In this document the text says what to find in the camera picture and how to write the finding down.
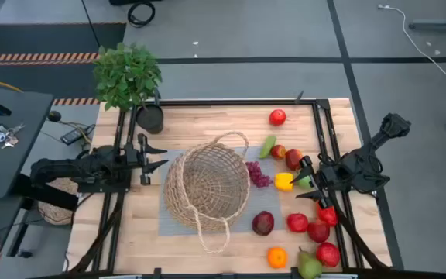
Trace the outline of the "grey woven placemat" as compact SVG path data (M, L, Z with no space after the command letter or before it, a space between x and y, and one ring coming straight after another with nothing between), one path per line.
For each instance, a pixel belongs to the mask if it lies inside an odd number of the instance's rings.
M164 202L163 190L164 180L170 165L176 157L182 154L184 150L169 150L167 153L161 155L162 160L168 160L169 163L164 164L158 169L162 184L160 186L160 207L159 207L159 235L160 236L181 236L181 235L196 235L195 229L187 228L181 225L167 210ZM246 161L258 161L262 172L267 176L272 176L276 173L273 159L259 159L260 148L258 146L250 146L245 154ZM279 192L274 184L264 188L257 188L251 183L250 195L244 212L238 220L232 225L232 233L251 233L251 221L254 216L261 211L271 212L275 219L275 229L284 229L283 220L281 219Z

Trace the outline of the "green pear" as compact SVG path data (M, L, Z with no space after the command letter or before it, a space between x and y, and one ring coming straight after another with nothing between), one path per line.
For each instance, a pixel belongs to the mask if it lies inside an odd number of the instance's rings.
M316 279L323 273L321 262L301 248L299 248L298 262L298 272L303 279Z

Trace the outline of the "yellow bell pepper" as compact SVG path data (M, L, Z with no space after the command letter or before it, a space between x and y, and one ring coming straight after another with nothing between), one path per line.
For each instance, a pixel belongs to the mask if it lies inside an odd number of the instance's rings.
M274 178L275 188L280 191L292 191L293 190L293 174L291 173L278 173Z

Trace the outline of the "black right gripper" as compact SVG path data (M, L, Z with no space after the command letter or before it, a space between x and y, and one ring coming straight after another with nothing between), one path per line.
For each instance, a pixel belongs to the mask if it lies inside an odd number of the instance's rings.
M334 206L338 207L338 200L333 188L333 184L328 181L324 171L328 171L329 167L334 165L334 161L328 155L318 155L320 160L320 168L315 170L312 165L311 158L304 156L300 160L301 169L297 172L297 176L290 182L295 184L305 177L310 177L310 185L313 191L297 195L296 198L308 198L315 202L320 202L322 208Z

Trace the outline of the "small red apple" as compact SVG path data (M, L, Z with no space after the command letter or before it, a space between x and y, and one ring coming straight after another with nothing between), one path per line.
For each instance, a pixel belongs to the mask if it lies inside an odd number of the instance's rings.
M270 155L276 160L282 160L286 157L286 148L282 145L275 145L270 151Z

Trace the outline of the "dark maroon round fruit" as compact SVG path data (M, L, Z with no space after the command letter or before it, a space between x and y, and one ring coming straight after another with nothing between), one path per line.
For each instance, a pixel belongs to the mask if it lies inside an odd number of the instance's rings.
M252 230L259 236L268 236L274 228L274 217L271 212L262 211L252 220Z

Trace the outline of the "silver keys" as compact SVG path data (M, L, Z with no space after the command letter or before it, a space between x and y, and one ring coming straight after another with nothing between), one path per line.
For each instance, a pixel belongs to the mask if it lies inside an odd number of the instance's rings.
M19 141L16 134L24 127L25 125L23 123L12 128L6 128L5 126L0 126L0 132L5 134L5 140L2 145L2 149L5 149L7 147L14 147Z

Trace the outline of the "round woven straw basket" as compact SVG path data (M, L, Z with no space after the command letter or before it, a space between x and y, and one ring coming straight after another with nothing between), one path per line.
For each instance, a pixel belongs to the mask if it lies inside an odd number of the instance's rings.
M78 185L70 178L57 178L55 181L49 183L49 186L61 191L65 191L68 194L78 196ZM55 226L63 226L71 224L72 211L64 208L59 208L55 205L45 203L43 201L38 202L39 213L44 220Z

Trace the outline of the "purple grape bunch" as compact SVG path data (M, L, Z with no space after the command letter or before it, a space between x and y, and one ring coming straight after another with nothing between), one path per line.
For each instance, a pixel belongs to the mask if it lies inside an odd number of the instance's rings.
M264 188L270 186L273 182L270 176L265 175L257 161L248 161L245 163L249 172L251 182L257 188Z

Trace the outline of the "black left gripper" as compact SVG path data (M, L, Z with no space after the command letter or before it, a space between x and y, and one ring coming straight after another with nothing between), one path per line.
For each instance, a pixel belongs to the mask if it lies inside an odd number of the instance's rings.
M143 133L137 135L137 141L139 144L139 150L135 149L132 142L127 142L124 146L126 156L126 167L129 170L141 168L140 174L141 185L150 185L150 178L148 174L153 173L157 168L163 166L168 160L160 160L157 162L149 163L147 153L160 154L166 153L166 150L157 149L151 147L145 142L146 136Z

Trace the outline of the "light green cucumber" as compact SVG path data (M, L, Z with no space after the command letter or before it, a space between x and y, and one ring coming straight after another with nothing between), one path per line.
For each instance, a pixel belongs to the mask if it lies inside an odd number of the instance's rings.
M275 136L267 136L260 150L259 158L264 159L268 157L271 152L271 149L275 146L275 143L276 143Z

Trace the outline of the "small red orange fruit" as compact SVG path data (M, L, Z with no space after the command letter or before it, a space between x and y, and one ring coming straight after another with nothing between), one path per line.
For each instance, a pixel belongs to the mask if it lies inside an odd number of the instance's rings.
M317 217L330 227L335 227L338 224L338 217L336 215L335 207L333 205L326 208L322 208L321 203L318 201Z

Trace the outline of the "orange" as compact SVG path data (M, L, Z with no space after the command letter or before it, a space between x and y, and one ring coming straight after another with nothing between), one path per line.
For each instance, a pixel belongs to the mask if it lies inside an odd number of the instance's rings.
M273 269L284 268L288 263L288 253L284 248L271 247L267 251L267 262Z

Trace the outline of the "red yellow apple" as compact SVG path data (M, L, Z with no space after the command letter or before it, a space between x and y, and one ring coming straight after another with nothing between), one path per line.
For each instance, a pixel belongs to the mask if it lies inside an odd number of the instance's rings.
M286 166L292 171L300 169L302 157L303 155L298 149L289 149L285 155Z

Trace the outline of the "black aluminium table frame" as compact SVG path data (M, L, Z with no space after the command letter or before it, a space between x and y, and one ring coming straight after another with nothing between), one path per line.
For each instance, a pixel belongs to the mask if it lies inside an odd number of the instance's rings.
M322 147L332 151L335 146L328 137L319 139L317 131L335 131L336 147L341 152L358 148L359 134L350 101L347 98L329 100L330 112L324 112L311 99L296 104L291 99L225 99L225 100L165 100L162 101L164 128L151 135L149 143L162 150L185 150L205 143L227 132L238 131L259 146L268 135L275 135L285 146L316 157ZM269 114L275 109L286 113L281 126L269 124ZM268 236L254 232L234 232L222 253L208 254L198 236L160 236L159 207L160 173L143 186L139 175L133 174L132 186L125 194L122 220L115 248L116 274L148 277L160 269L163 277L214 277L241 279L245 277L292 277L297 253L313 249L306 237L286 229L274 229ZM288 263L273 269L267 262L271 247L284 248Z

